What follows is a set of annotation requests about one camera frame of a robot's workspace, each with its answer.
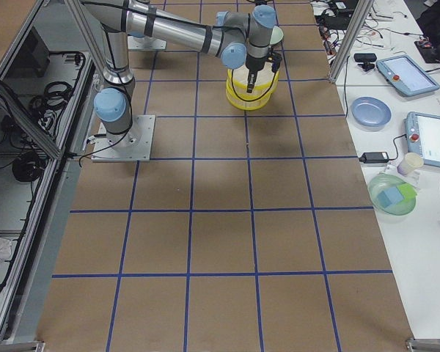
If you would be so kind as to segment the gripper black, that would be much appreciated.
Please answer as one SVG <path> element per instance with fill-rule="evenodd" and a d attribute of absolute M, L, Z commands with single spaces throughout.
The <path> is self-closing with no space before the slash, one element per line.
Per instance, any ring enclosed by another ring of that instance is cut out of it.
<path fill-rule="evenodd" d="M 252 92 L 257 79 L 257 73 L 264 67 L 269 58 L 269 47 L 248 47 L 246 54 L 246 67 L 249 70 L 246 91 Z"/>

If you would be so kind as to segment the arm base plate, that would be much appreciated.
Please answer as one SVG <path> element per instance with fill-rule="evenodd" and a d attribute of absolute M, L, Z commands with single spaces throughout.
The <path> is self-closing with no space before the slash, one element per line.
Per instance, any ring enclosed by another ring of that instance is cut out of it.
<path fill-rule="evenodd" d="M 91 159 L 94 162 L 149 161 L 154 130 L 155 115 L 136 115 L 131 129 L 120 142 L 122 136 L 107 134 L 100 123 L 98 133 L 105 136 L 96 139 Z"/>
<path fill-rule="evenodd" d="M 128 36 L 129 51 L 165 51 L 166 41 L 152 37 Z"/>

